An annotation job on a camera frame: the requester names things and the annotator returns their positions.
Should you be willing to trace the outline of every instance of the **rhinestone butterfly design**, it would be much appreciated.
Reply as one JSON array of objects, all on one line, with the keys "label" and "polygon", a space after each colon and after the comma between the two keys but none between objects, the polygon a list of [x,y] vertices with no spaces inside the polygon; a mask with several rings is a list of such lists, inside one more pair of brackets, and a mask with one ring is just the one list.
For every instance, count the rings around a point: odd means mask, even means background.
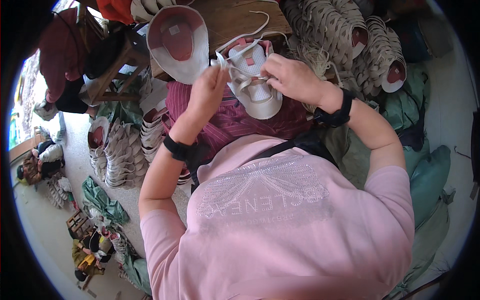
[{"label": "rhinestone butterfly design", "polygon": [[281,156],[249,164],[224,173],[208,183],[197,207],[196,215],[211,218],[214,213],[225,215],[227,207],[243,194],[248,194],[254,183],[262,184],[268,191],[317,202],[328,197],[328,190],[319,183],[315,170],[309,165],[298,164],[303,156]]}]

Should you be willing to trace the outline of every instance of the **white shoelace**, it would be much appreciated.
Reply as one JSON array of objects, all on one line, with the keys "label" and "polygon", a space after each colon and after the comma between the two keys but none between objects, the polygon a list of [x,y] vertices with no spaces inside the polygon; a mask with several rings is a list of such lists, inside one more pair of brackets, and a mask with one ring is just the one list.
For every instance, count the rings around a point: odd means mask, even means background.
[{"label": "white shoelace", "polygon": [[[269,1],[269,0],[261,0],[261,1],[265,1],[265,2],[275,2],[276,1]],[[235,69],[237,70],[240,74],[237,74],[236,75],[236,78],[242,80],[241,84],[239,85],[239,87],[237,88],[237,91],[236,91],[236,94],[238,95],[238,93],[245,87],[247,87],[250,83],[252,83],[252,78],[253,77],[257,77],[258,79],[260,80],[268,80],[269,77],[268,76],[261,76],[260,74],[249,74],[243,70],[240,70],[239,68],[233,66],[232,64],[228,64],[227,63],[227,60],[229,59],[232,59],[234,57],[237,57],[237,56],[240,56],[242,55],[243,53],[245,53],[246,51],[250,50],[251,48],[253,48],[255,45],[258,44],[258,42],[260,42],[262,40],[262,38],[264,36],[268,36],[268,35],[271,35],[271,34],[281,34],[284,36],[286,42],[287,42],[287,46],[290,47],[290,43],[288,42],[288,38],[287,36],[282,33],[282,32],[279,32],[279,31],[267,31],[267,32],[263,32],[262,35],[258,38],[258,39],[254,39],[253,42],[248,45],[247,47],[245,47],[244,49],[242,49],[241,51],[239,51],[237,54],[235,54],[234,56],[232,57],[229,57],[227,59],[225,59],[223,57],[222,54],[220,54],[220,51],[226,49],[229,45],[231,45],[233,42],[235,42],[236,40],[238,40],[239,38],[242,38],[242,37],[245,37],[245,36],[253,36],[257,33],[259,33],[263,28],[265,28],[265,26],[268,24],[268,21],[270,20],[270,16],[266,13],[266,12],[260,12],[260,11],[250,11],[250,12],[253,12],[253,13],[262,13],[264,15],[267,16],[267,20],[265,21],[265,23],[263,23],[262,26],[260,26],[257,30],[255,30],[254,32],[252,33],[247,33],[247,34],[243,34],[243,35],[239,35],[239,36],[236,36],[234,37],[233,39],[231,39],[230,41],[228,41],[227,43],[225,43],[224,45],[222,45],[221,47],[217,48],[215,50],[215,53],[216,53],[216,56],[217,56],[217,61],[214,61],[212,60],[212,65],[216,65],[218,63],[220,63],[220,67],[223,69],[223,68],[229,68],[229,69]]]}]

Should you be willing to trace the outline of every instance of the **hand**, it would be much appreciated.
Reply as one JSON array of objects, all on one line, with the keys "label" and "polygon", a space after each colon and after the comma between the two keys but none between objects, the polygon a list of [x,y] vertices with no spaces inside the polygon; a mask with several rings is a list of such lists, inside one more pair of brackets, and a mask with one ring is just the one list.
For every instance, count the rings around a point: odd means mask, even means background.
[{"label": "hand", "polygon": [[222,70],[220,66],[213,66],[208,67],[193,83],[190,101],[184,114],[195,120],[200,129],[220,106],[227,81],[230,81],[228,69]]},{"label": "hand", "polygon": [[343,92],[328,81],[320,80],[304,63],[271,54],[260,68],[261,76],[274,76],[267,84],[292,99],[334,113],[342,106]]}]

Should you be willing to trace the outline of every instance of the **black wrist strap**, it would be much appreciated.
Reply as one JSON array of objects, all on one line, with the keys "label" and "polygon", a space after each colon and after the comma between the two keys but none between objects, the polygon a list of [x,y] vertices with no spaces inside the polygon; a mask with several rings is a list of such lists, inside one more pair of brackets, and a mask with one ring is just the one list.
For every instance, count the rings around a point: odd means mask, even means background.
[{"label": "black wrist strap", "polygon": [[163,140],[163,145],[168,151],[172,153],[172,158],[180,161],[187,161],[193,151],[195,151],[195,144],[188,146],[182,143],[177,143],[167,134]]},{"label": "black wrist strap", "polygon": [[317,108],[313,114],[313,118],[317,122],[323,122],[333,127],[338,127],[350,121],[349,114],[350,109],[352,108],[352,100],[355,98],[355,95],[346,89],[342,89],[342,91],[342,107],[333,114],[328,114],[323,109]]}]

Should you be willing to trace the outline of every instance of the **maroon striped shirt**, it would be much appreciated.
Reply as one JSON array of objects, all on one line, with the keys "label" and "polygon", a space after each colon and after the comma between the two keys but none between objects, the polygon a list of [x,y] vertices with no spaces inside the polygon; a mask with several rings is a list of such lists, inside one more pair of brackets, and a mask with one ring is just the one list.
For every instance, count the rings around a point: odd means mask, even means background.
[{"label": "maroon striped shirt", "polygon": [[[170,124],[187,109],[192,86],[176,81],[167,84],[168,95],[165,101],[169,111]],[[225,86],[223,100],[215,115],[197,136],[198,142],[210,146],[210,152],[204,159],[213,158],[225,145],[241,136],[261,134],[291,139],[299,133],[307,131],[312,121],[307,121],[306,110],[299,101],[283,96],[282,108],[270,119],[257,120],[247,114],[243,105]]]}]

